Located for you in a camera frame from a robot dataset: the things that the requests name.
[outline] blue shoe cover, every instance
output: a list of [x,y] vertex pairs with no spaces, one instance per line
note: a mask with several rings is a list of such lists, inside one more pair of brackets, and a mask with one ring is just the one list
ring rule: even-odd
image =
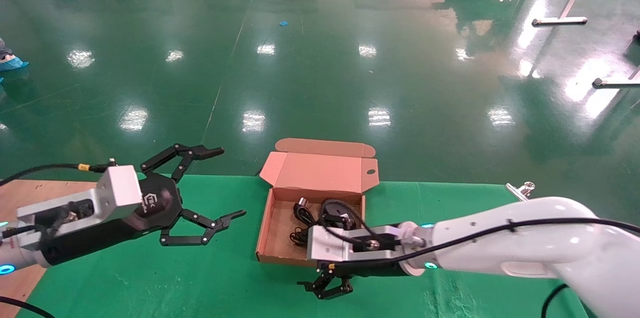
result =
[[17,70],[18,68],[23,68],[28,64],[29,62],[22,62],[22,59],[16,57],[16,58],[10,59],[7,62],[0,63],[0,72]]

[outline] green table surface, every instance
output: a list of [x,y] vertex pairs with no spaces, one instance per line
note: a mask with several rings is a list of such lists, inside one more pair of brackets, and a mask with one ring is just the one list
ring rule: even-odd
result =
[[[319,301],[299,280],[312,268],[261,264],[256,242],[269,186],[258,177],[185,176],[184,206],[215,219],[245,209],[205,247],[161,247],[159,233],[46,271],[28,302],[57,318],[323,317],[539,318],[555,280],[427,270],[421,277],[356,277],[354,293]],[[366,193],[366,221],[438,222],[514,202],[503,186],[381,182]],[[190,223],[181,234],[201,234]],[[33,317],[22,310],[19,318]],[[565,290],[549,318],[583,318]]]

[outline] shiny floor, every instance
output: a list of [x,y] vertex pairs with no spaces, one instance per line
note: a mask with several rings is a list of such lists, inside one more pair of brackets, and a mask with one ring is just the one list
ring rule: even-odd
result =
[[226,148],[190,173],[252,175],[280,138],[361,141],[385,181],[533,181],[640,223],[640,88],[591,86],[640,65],[638,0],[531,26],[565,1],[0,0],[31,62],[3,73],[0,177],[175,142]]

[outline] blue led light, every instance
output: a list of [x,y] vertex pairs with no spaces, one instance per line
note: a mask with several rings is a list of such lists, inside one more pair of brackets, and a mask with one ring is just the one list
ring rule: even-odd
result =
[[14,270],[16,270],[16,266],[12,266],[11,264],[3,264],[2,266],[0,266],[0,276],[8,275]]

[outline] cardboard box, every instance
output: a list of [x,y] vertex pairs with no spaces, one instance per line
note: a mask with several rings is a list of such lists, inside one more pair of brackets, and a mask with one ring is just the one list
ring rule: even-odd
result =
[[364,191],[378,179],[376,151],[364,143],[285,138],[276,143],[260,172],[272,185],[262,217],[255,255],[261,263],[315,267],[307,259],[307,248],[289,239],[295,227],[303,227],[293,216],[293,205],[301,197],[317,219],[320,204],[338,198],[350,204],[365,219]]

